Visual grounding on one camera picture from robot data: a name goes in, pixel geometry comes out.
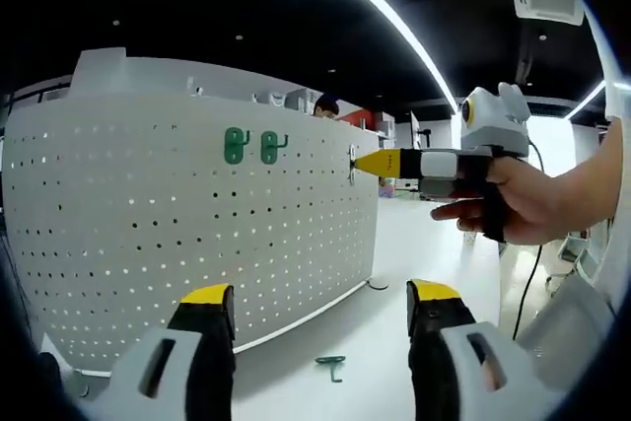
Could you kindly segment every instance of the white counter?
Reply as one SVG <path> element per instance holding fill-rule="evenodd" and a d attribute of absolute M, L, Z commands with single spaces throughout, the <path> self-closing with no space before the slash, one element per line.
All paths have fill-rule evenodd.
<path fill-rule="evenodd" d="M 413 420 L 407 367 L 405 282 L 422 278 L 456 288 L 478 321 L 500 314 L 500 270 L 495 242 L 478 236 L 463 244 L 454 222 L 434 222 L 436 204 L 381 199 L 375 276 L 368 287 L 302 326 L 238 355 L 234 419 Z M 344 355 L 330 381 L 315 357 Z"/>

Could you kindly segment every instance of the person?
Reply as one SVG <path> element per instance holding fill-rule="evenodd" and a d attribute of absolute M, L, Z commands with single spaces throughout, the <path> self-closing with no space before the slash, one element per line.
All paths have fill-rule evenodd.
<path fill-rule="evenodd" d="M 314 117 L 335 118 L 338 114 L 337 100 L 329 94 L 322 94 L 315 102 Z"/>
<path fill-rule="evenodd" d="M 623 180 L 629 136 L 631 121 L 615 118 L 597 152 L 563 175 L 550 177 L 523 161 L 499 158 L 487 177 L 510 208 L 504 237 L 511 244 L 543 245 L 615 216 L 595 281 L 614 309 L 622 304 L 629 281 L 631 183 Z M 482 209 L 480 199 L 463 199 L 434 209 L 432 217 L 456 219 L 460 230 L 481 232 Z"/>

